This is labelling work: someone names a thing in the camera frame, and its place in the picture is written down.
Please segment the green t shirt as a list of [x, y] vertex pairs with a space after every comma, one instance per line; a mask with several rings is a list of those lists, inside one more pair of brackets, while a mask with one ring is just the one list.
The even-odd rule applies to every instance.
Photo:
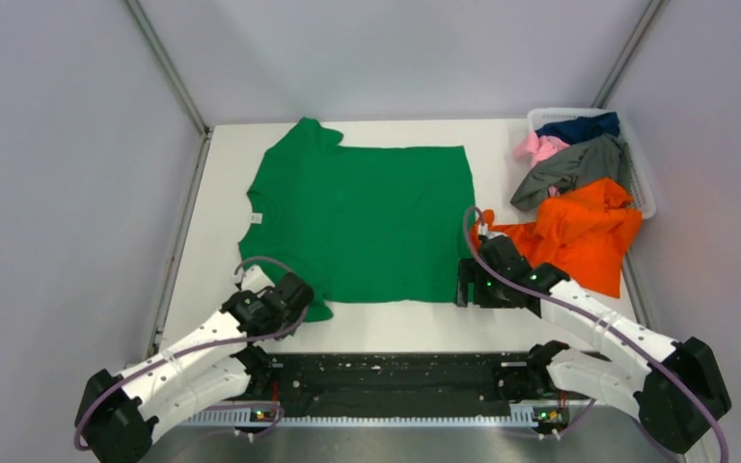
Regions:
[[247, 197], [257, 220], [240, 255], [270, 258], [272, 280], [292, 269], [307, 282], [311, 322], [332, 303], [454, 299], [475, 201], [461, 146], [352, 147], [304, 118], [264, 153]]

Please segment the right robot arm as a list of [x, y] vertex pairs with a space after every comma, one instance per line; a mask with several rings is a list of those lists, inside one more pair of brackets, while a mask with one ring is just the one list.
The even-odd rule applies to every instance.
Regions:
[[560, 268], [532, 267], [512, 240], [496, 233], [459, 263], [456, 303], [525, 309], [585, 341], [594, 354], [551, 340], [528, 354], [527, 383], [540, 397], [584, 395], [629, 416], [661, 448], [685, 454], [712, 433], [720, 459], [730, 450], [721, 418], [731, 400], [715, 355], [698, 338], [654, 332], [591, 296]]

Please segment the orange t shirt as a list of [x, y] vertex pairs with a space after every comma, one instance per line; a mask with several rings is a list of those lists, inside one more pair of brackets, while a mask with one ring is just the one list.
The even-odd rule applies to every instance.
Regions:
[[533, 222], [497, 225], [487, 209], [469, 235], [479, 247], [482, 225], [502, 232], [531, 266], [549, 262], [581, 287], [619, 298], [622, 260], [643, 223], [631, 202], [631, 195], [606, 177], [543, 201]]

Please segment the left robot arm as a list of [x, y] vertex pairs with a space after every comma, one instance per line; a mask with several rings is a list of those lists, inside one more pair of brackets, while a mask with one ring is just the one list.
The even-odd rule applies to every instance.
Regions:
[[74, 420], [73, 443], [100, 462], [138, 462], [178, 424], [219, 402], [259, 398], [270, 387], [262, 340], [298, 328], [315, 292], [288, 272], [272, 282], [250, 268], [221, 307], [168, 348], [87, 381]]

